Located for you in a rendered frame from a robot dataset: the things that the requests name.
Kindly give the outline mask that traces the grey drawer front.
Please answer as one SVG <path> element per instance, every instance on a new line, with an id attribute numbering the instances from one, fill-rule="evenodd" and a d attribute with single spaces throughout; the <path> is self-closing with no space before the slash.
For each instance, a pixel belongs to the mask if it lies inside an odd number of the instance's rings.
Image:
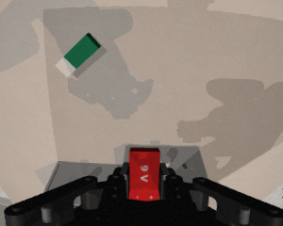
<path id="1" fill-rule="evenodd" d="M 199 147 L 125 146 L 124 162 L 129 162 L 130 147 L 158 148 L 160 163 L 174 169 L 175 174 L 181 176 L 185 183 L 192 183 L 196 177 L 208 178 Z"/>
<path id="2" fill-rule="evenodd" d="M 104 182 L 116 168 L 110 166 L 59 164 L 48 191 L 88 175 L 97 177 L 98 182 Z M 74 201 L 74 206 L 79 206 L 80 204 L 80 196 L 78 196 Z"/>

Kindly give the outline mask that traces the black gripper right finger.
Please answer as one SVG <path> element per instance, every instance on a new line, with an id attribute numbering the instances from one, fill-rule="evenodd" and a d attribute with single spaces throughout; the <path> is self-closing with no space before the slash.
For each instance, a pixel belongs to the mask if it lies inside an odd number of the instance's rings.
<path id="1" fill-rule="evenodd" d="M 229 226 L 283 226 L 283 209 L 204 177 L 185 183 L 165 163 L 159 164 L 158 193 L 169 214 L 199 217 L 200 211 Z M 216 210 L 208 197 L 217 202 Z"/>

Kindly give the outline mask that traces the green and white eraser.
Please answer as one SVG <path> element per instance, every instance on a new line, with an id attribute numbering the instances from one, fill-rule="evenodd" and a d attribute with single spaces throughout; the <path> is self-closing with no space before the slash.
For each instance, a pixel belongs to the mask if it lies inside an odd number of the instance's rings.
<path id="1" fill-rule="evenodd" d="M 101 45 L 90 34 L 86 34 L 56 65 L 67 77 L 86 61 Z"/>

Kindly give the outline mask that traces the red nine-volt battery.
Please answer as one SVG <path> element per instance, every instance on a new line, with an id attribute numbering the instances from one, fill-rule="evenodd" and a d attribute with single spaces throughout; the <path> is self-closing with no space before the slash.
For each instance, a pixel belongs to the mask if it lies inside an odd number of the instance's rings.
<path id="1" fill-rule="evenodd" d="M 158 200 L 160 151 L 158 148 L 130 148 L 129 199 Z"/>

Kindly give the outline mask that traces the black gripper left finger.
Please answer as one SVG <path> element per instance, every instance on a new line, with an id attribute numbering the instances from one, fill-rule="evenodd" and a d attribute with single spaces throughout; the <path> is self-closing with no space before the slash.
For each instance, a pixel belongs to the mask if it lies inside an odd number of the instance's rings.
<path id="1" fill-rule="evenodd" d="M 128 215 L 129 184 L 129 162 L 124 162 L 104 182 L 85 176 L 8 206 L 6 226 L 61 226 L 96 208 L 97 219 Z M 78 196 L 81 204 L 74 210 Z"/>

